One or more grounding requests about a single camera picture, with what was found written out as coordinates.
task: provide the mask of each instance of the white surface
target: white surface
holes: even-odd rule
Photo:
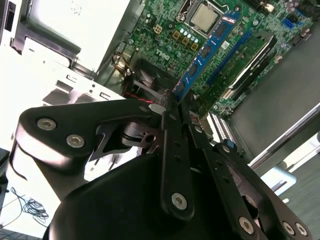
[[[80,63],[96,71],[129,1],[34,0],[30,21],[80,47]]]
[[[20,150],[15,152],[13,167],[18,173],[24,175],[27,181],[17,176],[13,169],[8,166],[6,176],[9,184],[7,189],[10,190],[11,187],[14,187],[19,196],[25,195],[25,199],[29,199],[28,197],[31,197],[41,203],[49,215],[45,224],[48,225],[60,204],[60,200],[51,189],[49,183],[37,167],[34,160],[24,155]],[[3,206],[16,198],[17,197],[11,191],[6,193]],[[21,206],[19,201],[15,200],[2,209],[0,223],[5,226],[14,220],[20,212]],[[24,212],[17,220],[10,223],[8,226],[5,226],[4,229],[36,238],[42,238],[46,230],[45,227],[41,226],[33,219],[32,215]]]

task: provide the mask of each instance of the black mechanical arm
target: black mechanical arm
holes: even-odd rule
[[[32,157],[62,199],[43,239],[312,239],[232,148],[209,143],[187,100],[178,105],[169,92],[151,105],[126,99],[31,108],[15,137],[11,163],[17,149]],[[88,161],[132,146],[140,156],[83,180]]]

